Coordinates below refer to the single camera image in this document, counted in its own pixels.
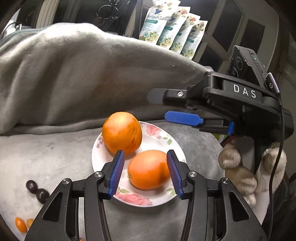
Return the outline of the white gloved right hand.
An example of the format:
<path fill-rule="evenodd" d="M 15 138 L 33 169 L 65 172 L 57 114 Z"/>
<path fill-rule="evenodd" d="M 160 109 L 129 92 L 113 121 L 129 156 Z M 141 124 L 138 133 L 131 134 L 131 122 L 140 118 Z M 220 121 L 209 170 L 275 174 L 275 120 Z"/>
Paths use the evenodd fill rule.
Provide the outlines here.
<path fill-rule="evenodd" d="M 226 144 L 218 156 L 219 166 L 225 170 L 260 223 L 263 223 L 269 206 L 269 180 L 278 156 L 279 148 L 272 144 L 261 155 L 261 163 L 254 173 L 243 166 L 243 161 L 254 160 L 254 144 L 251 138 L 242 137 Z"/>

